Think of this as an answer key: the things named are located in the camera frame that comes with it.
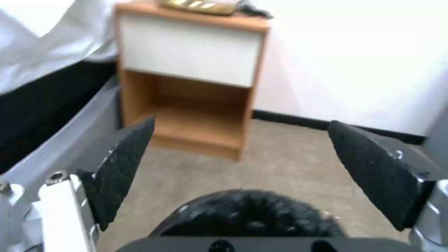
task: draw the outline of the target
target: white drawer front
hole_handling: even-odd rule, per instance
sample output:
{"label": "white drawer front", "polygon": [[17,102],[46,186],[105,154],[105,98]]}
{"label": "white drawer front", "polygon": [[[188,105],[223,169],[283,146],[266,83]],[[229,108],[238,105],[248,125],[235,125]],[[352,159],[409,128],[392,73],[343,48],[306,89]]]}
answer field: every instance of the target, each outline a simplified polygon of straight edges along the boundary
{"label": "white drawer front", "polygon": [[125,69],[253,85],[260,33],[127,13],[120,30]]}

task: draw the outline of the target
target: white bed sheet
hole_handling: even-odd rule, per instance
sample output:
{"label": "white bed sheet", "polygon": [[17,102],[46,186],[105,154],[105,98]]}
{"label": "white bed sheet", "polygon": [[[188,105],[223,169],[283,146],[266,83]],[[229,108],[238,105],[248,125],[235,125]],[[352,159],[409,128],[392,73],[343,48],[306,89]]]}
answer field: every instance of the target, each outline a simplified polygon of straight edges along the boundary
{"label": "white bed sheet", "polygon": [[0,1],[0,95],[82,60],[114,60],[113,5],[123,1]]}

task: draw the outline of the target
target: black baseboard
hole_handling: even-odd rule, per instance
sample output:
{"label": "black baseboard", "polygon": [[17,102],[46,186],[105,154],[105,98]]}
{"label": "black baseboard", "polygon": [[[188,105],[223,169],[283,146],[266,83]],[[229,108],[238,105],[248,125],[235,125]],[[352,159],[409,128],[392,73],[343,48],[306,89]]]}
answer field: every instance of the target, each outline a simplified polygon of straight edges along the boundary
{"label": "black baseboard", "polygon": [[[329,121],[309,119],[309,118],[305,118],[305,117],[296,117],[296,116],[272,113],[272,112],[262,111],[262,110],[254,110],[252,118],[269,121],[269,122],[279,122],[279,123],[286,123],[286,124],[291,124],[291,125],[309,127],[309,128],[316,129],[316,130],[327,130],[328,125],[330,124]],[[419,135],[399,133],[399,132],[388,131],[388,130],[372,129],[372,128],[362,127],[362,126],[357,126],[357,127],[361,128],[363,130],[367,130],[369,132],[378,134],[378,135],[399,139],[403,143],[421,145],[423,143],[423,141],[425,140],[425,137],[419,136]]]}

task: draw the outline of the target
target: bolt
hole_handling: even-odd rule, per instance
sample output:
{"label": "bolt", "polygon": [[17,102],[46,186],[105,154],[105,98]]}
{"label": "bolt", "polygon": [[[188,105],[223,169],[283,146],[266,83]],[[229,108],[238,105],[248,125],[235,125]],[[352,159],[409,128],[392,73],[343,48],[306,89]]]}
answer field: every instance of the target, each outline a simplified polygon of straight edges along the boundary
{"label": "bolt", "polygon": [[51,186],[69,179],[69,174],[66,171],[56,171],[47,177],[47,180],[45,180],[45,184],[47,186]]}
{"label": "bolt", "polygon": [[12,192],[11,184],[8,181],[0,180],[0,194],[10,196]]}

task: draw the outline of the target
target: beige carpet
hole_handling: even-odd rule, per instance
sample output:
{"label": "beige carpet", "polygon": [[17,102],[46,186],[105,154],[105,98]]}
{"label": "beige carpet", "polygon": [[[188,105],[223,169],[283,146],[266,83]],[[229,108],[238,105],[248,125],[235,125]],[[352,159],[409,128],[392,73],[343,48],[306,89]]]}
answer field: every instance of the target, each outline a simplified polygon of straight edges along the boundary
{"label": "beige carpet", "polygon": [[325,131],[253,120],[242,163],[148,148],[98,251],[114,252],[147,236],[186,201],[230,188],[273,190],[309,202],[339,217],[352,237],[407,241],[351,180]]}

